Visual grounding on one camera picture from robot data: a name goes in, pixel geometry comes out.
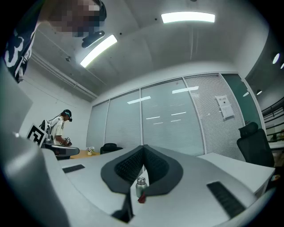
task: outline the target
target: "white wall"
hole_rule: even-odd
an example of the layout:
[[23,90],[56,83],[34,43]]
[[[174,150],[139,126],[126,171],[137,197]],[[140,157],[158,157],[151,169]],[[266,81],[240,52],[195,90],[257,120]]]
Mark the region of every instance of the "white wall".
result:
[[234,64],[242,78],[246,78],[257,62],[266,43],[269,24],[259,12],[247,8],[240,16],[247,17],[247,27],[242,31],[244,38],[234,59]]
[[271,106],[278,100],[284,97],[284,77],[277,79],[268,89],[260,95],[257,95],[257,100],[262,110]]
[[21,136],[26,137],[32,123],[40,125],[44,119],[51,120],[64,109],[69,109],[73,122],[64,123],[63,137],[69,137],[74,147],[86,149],[91,105],[83,94],[32,60],[29,61],[24,81],[19,87],[33,101],[20,129]]
[[169,67],[163,70],[151,72],[149,74],[140,76],[133,80],[119,84],[114,88],[102,93],[92,106],[103,102],[109,98],[113,98],[119,94],[130,90],[137,89],[142,86],[147,86],[156,82],[168,80],[175,77],[182,77],[190,74],[201,74],[207,72],[236,72],[237,69],[230,62],[191,62],[182,65]]

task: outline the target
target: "metal bottle cap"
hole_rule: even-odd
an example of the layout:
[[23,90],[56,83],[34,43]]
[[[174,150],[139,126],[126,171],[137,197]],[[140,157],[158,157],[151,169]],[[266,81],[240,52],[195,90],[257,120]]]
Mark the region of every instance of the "metal bottle cap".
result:
[[146,184],[146,178],[143,177],[143,176],[138,177],[138,178],[137,178],[137,183],[138,183],[139,185],[144,185],[144,184]]

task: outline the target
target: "paper sign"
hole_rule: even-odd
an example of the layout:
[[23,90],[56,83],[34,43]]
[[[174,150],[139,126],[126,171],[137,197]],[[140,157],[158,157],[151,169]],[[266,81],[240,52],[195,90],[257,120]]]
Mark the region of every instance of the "paper sign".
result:
[[231,117],[231,116],[234,116],[234,112],[233,112],[231,105],[222,106],[220,108],[221,108],[221,111],[223,113],[224,119]]
[[215,97],[220,107],[230,105],[227,95],[215,96]]
[[231,116],[235,116],[227,95],[215,96],[215,97],[219,103],[219,107],[222,111],[224,119]]

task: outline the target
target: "ceiling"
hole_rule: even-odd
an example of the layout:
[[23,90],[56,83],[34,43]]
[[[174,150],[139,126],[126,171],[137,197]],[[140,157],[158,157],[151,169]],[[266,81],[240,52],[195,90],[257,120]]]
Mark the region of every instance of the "ceiling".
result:
[[[273,64],[272,56],[274,57],[276,53],[281,53],[280,58],[276,64]],[[280,69],[280,66],[284,63],[283,53],[283,47],[270,31],[258,61],[246,77],[247,82],[255,93],[260,89],[263,91],[263,96],[270,86],[275,85],[276,81],[282,80],[284,69]]]
[[[240,1],[227,0],[104,0],[105,37],[87,49],[82,38],[56,32],[41,24],[33,51],[54,67],[100,95],[107,89],[154,70],[190,61],[233,61],[243,40],[249,14]],[[213,13],[215,23],[163,24],[161,14],[178,11]],[[114,35],[118,42],[87,68],[82,59],[101,41]]]

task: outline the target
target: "white desk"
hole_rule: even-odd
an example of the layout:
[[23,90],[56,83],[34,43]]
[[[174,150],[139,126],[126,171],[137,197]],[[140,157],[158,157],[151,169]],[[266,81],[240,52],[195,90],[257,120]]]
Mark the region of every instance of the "white desk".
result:
[[284,150],[284,141],[269,143],[269,146],[273,150]]
[[[229,220],[228,215],[220,207],[206,184],[221,180],[224,186],[245,207],[250,207],[256,201],[256,197],[251,194],[251,191],[257,192],[274,171],[273,168],[252,165],[217,154],[208,154],[198,158],[159,147],[152,146],[152,148],[177,160],[183,168],[183,176],[170,193],[161,196],[149,196],[145,204],[138,203],[135,191],[136,182],[133,183],[130,192],[135,217],[129,224],[137,227],[175,225],[181,227],[189,225],[211,227],[226,222]],[[56,178],[58,177],[58,170],[55,169],[54,165],[58,168],[59,166],[65,168],[82,164],[85,167],[84,169],[67,174],[62,172],[62,177],[69,182],[68,187],[72,187],[73,191],[76,189],[78,194],[83,195],[89,203],[111,215],[122,208],[125,195],[112,192],[102,180],[100,171],[105,163],[132,149],[123,149],[99,155],[96,158],[62,160],[59,162],[54,160],[50,164],[48,161],[47,167],[49,174],[53,174]],[[203,167],[205,164],[203,159],[212,164]],[[62,180],[58,178],[53,183],[57,185],[56,190],[61,191],[60,196],[66,199],[67,202],[65,201],[65,203],[67,204],[70,201],[70,199],[68,200],[70,196],[65,196],[65,191],[69,190],[68,187],[63,190],[63,183],[61,182]]]
[[257,193],[263,187],[263,192],[265,192],[267,183],[275,171],[274,168],[238,161],[215,153],[198,157],[213,163],[232,175],[252,190],[253,193]]

